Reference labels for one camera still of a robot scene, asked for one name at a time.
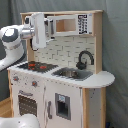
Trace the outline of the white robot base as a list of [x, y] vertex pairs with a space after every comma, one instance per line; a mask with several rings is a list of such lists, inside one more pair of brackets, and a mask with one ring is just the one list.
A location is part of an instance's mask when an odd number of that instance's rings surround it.
[[0, 128], [40, 128], [40, 125], [35, 115], [25, 114], [13, 118], [0, 117]]

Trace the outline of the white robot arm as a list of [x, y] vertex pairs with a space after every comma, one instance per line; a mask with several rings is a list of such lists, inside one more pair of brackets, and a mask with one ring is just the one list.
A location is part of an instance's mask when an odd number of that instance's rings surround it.
[[35, 49], [46, 46], [45, 22], [43, 13], [34, 13], [25, 17], [22, 25], [6, 26], [0, 29], [0, 40], [3, 43], [6, 57], [0, 60], [0, 71], [8, 68], [24, 56], [22, 40], [32, 40]]

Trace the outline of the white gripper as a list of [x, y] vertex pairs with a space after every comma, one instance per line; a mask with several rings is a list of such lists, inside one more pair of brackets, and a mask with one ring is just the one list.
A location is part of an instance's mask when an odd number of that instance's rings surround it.
[[45, 22], [47, 19], [43, 13], [34, 13], [25, 17], [23, 34], [25, 39], [32, 40], [32, 49], [45, 48], [48, 39], [46, 38]]

